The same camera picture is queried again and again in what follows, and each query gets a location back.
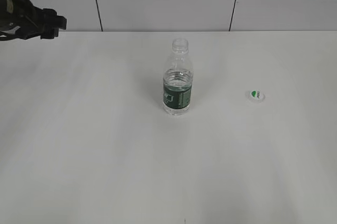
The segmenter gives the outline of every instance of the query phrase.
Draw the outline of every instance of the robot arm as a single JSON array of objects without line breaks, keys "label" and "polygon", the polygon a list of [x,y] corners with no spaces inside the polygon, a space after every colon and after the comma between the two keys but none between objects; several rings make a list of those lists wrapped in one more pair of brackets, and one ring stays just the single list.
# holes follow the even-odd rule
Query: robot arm
[{"label": "robot arm", "polygon": [[0,41],[12,39],[53,39],[67,20],[53,9],[40,9],[30,0],[0,0]]}]

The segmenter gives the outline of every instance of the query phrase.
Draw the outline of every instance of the panel seam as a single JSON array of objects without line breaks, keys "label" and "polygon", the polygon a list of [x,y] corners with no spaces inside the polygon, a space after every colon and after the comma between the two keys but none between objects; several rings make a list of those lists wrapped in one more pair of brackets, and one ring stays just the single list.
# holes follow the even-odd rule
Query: panel seam
[{"label": "panel seam", "polygon": [[98,1],[97,0],[95,0],[95,1],[96,1],[96,8],[97,8],[97,13],[98,13],[98,19],[100,20],[101,31],[103,32],[103,25],[102,25],[100,7],[98,6]]},{"label": "panel seam", "polygon": [[236,1],[237,0],[234,0],[233,12],[232,12],[232,17],[231,17],[231,23],[230,23],[230,28],[228,30],[229,32],[232,30],[232,24],[233,24],[233,18],[234,18],[234,13],[235,13]]}]

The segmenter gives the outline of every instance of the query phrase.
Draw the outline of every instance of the white table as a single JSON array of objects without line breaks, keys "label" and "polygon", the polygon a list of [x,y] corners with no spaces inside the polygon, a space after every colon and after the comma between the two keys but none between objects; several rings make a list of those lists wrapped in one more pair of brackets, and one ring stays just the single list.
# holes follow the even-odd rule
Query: white table
[{"label": "white table", "polygon": [[[172,117],[178,36],[195,78]],[[0,223],[337,223],[336,81],[337,32],[1,43]]]}]

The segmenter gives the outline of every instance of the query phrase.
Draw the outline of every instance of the plastic water bottle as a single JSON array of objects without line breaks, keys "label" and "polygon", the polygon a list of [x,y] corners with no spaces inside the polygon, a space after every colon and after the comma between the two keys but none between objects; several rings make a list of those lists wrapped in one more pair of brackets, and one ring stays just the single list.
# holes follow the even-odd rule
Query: plastic water bottle
[{"label": "plastic water bottle", "polygon": [[165,64],[163,77],[163,106],[170,115],[181,115],[190,107],[193,65],[189,56],[189,42],[173,40],[172,53]]}]

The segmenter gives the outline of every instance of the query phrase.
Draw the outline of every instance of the white bottle cap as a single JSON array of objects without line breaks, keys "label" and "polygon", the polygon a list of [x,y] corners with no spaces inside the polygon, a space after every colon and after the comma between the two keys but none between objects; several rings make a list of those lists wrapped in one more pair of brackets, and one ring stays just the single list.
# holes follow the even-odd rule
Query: white bottle cap
[{"label": "white bottle cap", "polygon": [[249,91],[249,100],[260,103],[264,101],[265,95],[260,90],[251,90]]}]

